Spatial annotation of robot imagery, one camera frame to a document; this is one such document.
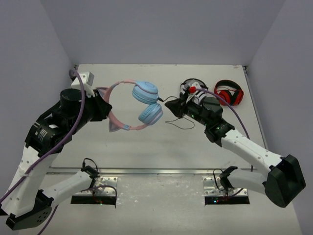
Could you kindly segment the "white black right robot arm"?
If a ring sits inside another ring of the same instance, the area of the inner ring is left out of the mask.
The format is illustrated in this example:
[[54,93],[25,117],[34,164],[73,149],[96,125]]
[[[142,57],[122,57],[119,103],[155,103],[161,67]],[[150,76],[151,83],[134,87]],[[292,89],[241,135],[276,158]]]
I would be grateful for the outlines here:
[[207,97],[201,104],[180,97],[165,106],[178,118],[189,116],[205,126],[211,143],[227,149],[256,167],[256,171],[230,166],[220,174],[220,185],[226,195],[235,188],[246,188],[264,194],[275,205],[285,208],[305,187],[306,182],[293,155],[285,157],[270,152],[241,134],[223,119],[223,109],[217,99]]

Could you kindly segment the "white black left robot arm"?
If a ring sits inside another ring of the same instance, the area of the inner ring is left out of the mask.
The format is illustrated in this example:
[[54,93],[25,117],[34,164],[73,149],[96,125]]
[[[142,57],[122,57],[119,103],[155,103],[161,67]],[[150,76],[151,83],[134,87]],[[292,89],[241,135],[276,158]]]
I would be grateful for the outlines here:
[[95,89],[92,96],[77,89],[65,89],[60,100],[42,113],[31,126],[22,159],[7,193],[0,200],[0,213],[13,231],[35,228],[47,220],[52,209],[79,191],[94,187],[100,173],[84,165],[71,178],[50,188],[41,183],[50,166],[88,122],[103,121],[112,106]]

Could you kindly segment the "pink blue cat-ear headphones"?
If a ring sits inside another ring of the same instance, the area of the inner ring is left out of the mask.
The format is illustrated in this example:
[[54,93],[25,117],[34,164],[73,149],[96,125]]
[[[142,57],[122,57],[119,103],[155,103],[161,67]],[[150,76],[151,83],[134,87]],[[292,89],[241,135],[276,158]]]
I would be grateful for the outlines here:
[[158,88],[154,84],[147,81],[136,80],[123,80],[114,83],[110,87],[97,87],[97,90],[101,93],[103,100],[106,103],[110,102],[110,96],[112,91],[120,84],[133,84],[132,96],[137,101],[144,103],[147,107],[138,116],[138,120],[142,122],[139,126],[129,126],[119,121],[112,111],[108,114],[109,119],[109,131],[116,132],[119,130],[125,131],[139,131],[148,126],[154,125],[160,120],[163,115],[162,106],[158,104],[158,101],[162,99],[158,95]]

